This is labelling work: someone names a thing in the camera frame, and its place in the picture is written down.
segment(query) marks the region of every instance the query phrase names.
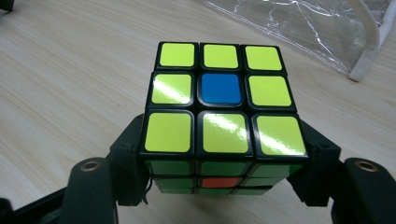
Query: rubik's cube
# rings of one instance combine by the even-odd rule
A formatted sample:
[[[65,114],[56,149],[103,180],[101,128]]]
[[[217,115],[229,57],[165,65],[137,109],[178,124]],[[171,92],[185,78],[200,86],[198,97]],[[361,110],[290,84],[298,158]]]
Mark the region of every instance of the rubik's cube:
[[[280,50],[161,42],[139,158],[162,193],[261,195],[308,161]]]

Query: plastic bag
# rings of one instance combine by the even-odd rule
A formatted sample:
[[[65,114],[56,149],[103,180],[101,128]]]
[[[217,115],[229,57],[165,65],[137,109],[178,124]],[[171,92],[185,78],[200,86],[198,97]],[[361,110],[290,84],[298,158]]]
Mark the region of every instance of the plastic bag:
[[[395,0],[194,1],[281,39],[357,81],[368,73],[396,11]]]

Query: light wood surface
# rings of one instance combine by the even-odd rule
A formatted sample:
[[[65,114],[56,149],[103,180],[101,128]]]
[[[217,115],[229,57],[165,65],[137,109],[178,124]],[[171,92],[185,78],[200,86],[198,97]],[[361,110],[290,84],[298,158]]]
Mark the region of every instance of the light wood surface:
[[[0,12],[0,197],[22,207],[104,157],[144,110],[158,42],[279,45],[299,115],[396,176],[396,29],[360,83],[190,0],[16,0]],[[120,223],[331,223],[283,181],[261,197],[166,195],[119,208]]]

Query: screw hole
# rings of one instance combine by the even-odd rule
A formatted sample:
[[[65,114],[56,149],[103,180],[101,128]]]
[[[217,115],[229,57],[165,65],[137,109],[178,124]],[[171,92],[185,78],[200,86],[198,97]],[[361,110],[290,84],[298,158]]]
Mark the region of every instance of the screw hole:
[[[81,166],[81,170],[84,172],[94,171],[99,168],[100,162],[99,161],[87,161]]]
[[[372,164],[368,161],[356,161],[355,164],[362,170],[365,170],[368,172],[377,172],[378,171],[378,168],[374,164]]]

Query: yellow sticker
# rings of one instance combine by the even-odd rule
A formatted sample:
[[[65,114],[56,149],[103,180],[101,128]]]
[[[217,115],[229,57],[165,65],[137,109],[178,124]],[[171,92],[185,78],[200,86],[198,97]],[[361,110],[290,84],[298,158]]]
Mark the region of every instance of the yellow sticker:
[[[210,68],[237,68],[236,47],[232,45],[204,45],[204,65]]]
[[[248,78],[254,105],[290,106],[291,98],[283,77],[251,76]]]
[[[244,116],[205,114],[203,125],[206,152],[245,153],[248,151],[248,133]]]
[[[194,65],[195,47],[189,43],[164,43],[161,50],[160,65],[191,67]]]
[[[188,104],[191,100],[191,76],[158,74],[153,84],[154,104]]]
[[[247,46],[247,66],[256,70],[282,70],[277,50],[274,47]]]
[[[184,113],[152,113],[148,118],[146,150],[187,152],[191,145],[191,116]]]
[[[300,156],[305,146],[300,126],[294,117],[257,117],[260,145],[266,155]]]

